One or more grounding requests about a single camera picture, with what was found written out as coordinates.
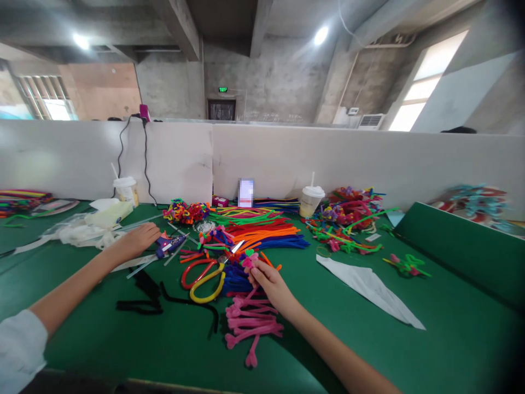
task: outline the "smartphone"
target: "smartphone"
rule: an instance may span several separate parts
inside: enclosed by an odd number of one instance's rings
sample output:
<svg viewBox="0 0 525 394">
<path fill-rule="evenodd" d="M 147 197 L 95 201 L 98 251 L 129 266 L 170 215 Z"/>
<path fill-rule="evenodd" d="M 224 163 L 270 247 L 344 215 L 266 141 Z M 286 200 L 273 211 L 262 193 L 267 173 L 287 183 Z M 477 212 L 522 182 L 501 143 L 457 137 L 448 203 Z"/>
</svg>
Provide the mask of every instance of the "smartphone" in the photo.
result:
<svg viewBox="0 0 525 394">
<path fill-rule="evenodd" d="M 239 178 L 239 207 L 253 207 L 253 178 Z"/>
</svg>

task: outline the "door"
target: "door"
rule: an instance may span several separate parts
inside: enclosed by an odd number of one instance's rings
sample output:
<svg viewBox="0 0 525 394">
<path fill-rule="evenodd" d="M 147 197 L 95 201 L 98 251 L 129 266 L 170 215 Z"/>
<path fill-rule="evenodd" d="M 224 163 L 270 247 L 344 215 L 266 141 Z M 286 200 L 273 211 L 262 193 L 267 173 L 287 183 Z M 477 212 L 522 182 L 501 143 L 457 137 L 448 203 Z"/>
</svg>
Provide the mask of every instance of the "door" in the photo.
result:
<svg viewBox="0 0 525 394">
<path fill-rule="evenodd" d="M 235 120 L 235 100 L 208 100 L 208 119 Z"/>
</svg>

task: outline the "ceiling light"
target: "ceiling light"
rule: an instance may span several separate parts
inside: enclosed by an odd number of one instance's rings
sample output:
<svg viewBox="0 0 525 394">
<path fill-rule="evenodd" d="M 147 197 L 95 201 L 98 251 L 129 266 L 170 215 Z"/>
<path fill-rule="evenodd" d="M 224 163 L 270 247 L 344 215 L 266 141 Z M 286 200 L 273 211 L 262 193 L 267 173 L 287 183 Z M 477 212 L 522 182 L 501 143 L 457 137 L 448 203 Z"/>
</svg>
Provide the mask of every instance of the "ceiling light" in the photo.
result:
<svg viewBox="0 0 525 394">
<path fill-rule="evenodd" d="M 321 45 L 324 42 L 324 40 L 326 40 L 327 35 L 328 35 L 328 28 L 326 26 L 321 27 L 319 31 L 317 32 L 316 37 L 313 39 L 313 43 L 315 45 Z"/>
<path fill-rule="evenodd" d="M 79 36 L 78 34 L 73 35 L 73 39 L 75 40 L 76 44 L 81 47 L 82 49 L 89 49 L 89 42 L 88 39 L 84 36 Z"/>
</svg>

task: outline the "glue gun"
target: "glue gun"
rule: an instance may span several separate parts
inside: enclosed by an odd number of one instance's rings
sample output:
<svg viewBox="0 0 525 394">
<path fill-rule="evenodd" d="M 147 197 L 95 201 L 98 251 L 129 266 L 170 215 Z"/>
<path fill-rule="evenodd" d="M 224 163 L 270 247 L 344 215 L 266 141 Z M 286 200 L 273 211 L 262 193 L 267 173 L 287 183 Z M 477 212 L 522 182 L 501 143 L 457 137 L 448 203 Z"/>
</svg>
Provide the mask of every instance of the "glue gun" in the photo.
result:
<svg viewBox="0 0 525 394">
<path fill-rule="evenodd" d="M 155 243 L 159 245 L 159 248 L 155 252 L 156 256 L 161 259 L 164 258 L 166 252 L 173 253 L 180 245 L 182 245 L 187 237 L 188 235 L 186 234 L 170 238 L 166 232 L 164 232 L 160 238 L 155 241 Z"/>
</svg>

